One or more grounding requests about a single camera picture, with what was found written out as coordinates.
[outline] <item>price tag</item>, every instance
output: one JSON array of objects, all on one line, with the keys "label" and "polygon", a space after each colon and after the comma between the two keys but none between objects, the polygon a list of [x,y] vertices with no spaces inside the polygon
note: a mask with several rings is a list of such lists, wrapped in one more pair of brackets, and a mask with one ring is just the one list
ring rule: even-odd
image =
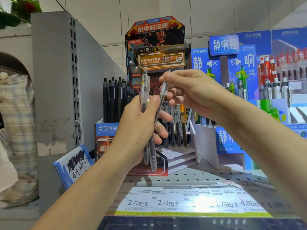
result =
[{"label": "price tag", "polygon": [[118,192],[108,214],[272,217],[292,216],[292,208],[274,189],[241,181],[213,188],[125,187]]}]

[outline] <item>metal shelf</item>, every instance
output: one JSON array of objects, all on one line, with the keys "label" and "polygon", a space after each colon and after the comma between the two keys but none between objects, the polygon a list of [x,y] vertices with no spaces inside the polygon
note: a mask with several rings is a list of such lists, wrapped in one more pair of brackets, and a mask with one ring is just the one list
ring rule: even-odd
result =
[{"label": "metal shelf", "polygon": [[126,176],[124,182],[133,182],[138,186],[164,186],[164,185],[208,185],[223,181],[263,180],[268,181],[262,170],[216,170],[205,159],[198,155],[198,164],[185,168],[168,177],[158,176]]}]

